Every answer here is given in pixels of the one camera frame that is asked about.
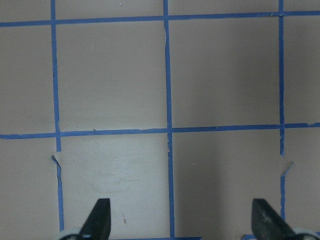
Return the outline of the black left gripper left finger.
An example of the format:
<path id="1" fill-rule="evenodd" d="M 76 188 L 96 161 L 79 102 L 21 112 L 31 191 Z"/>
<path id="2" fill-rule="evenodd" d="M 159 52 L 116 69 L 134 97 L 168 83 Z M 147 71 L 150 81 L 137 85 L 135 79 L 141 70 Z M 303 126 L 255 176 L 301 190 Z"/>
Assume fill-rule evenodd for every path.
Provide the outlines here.
<path id="1" fill-rule="evenodd" d="M 111 233 L 111 202 L 99 198 L 78 233 L 65 233 L 59 240 L 108 240 Z"/>

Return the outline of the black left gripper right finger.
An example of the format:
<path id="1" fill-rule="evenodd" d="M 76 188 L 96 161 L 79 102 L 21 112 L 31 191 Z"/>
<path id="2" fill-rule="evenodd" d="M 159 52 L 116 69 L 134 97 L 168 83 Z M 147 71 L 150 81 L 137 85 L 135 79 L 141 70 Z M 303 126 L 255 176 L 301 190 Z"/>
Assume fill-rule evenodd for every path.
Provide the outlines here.
<path id="1" fill-rule="evenodd" d="M 293 230 L 263 198 L 251 205 L 251 231 L 257 240 L 318 240 L 315 233 Z"/>

